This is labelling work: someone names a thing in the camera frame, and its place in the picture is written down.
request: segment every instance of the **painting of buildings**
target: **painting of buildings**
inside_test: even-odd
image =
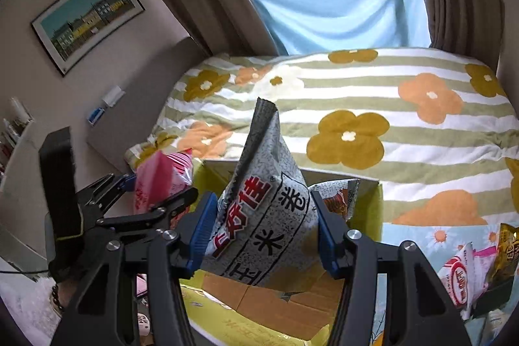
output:
[[[33,27],[65,74],[95,44],[143,10],[138,0],[59,0],[33,21]]]

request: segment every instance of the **bed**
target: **bed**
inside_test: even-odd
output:
[[[262,97],[277,104],[300,167],[379,179],[381,240],[415,240],[435,269],[466,242],[496,245],[501,222],[519,226],[519,121],[477,60],[404,48],[219,55],[171,85],[151,135],[125,153],[132,168],[157,149],[238,158]],[[383,326],[382,294],[378,300],[374,338]],[[474,342],[482,324],[467,326]]]

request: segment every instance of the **gray snack bag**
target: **gray snack bag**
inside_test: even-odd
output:
[[[324,273],[310,190],[318,190],[329,209],[348,219],[358,183],[339,180],[307,188],[281,136],[276,105],[258,99],[241,158],[218,200],[201,268],[282,292],[309,290]]]

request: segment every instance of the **yellow snack bag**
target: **yellow snack bag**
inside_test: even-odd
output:
[[[501,223],[499,245],[494,266],[489,271],[489,286],[512,278],[519,262],[519,228]]]

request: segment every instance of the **blue cloth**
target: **blue cloth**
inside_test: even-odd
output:
[[[424,0],[254,0],[281,53],[429,47]]]

